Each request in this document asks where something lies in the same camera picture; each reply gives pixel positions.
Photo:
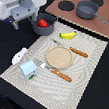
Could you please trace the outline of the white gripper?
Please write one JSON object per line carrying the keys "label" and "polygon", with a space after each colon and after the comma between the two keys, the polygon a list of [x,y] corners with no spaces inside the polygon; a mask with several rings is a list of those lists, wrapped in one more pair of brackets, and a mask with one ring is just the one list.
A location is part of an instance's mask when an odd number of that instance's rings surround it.
{"label": "white gripper", "polygon": [[18,28],[18,22],[32,17],[37,20],[38,9],[47,3],[47,0],[0,0],[0,21],[6,20]]}

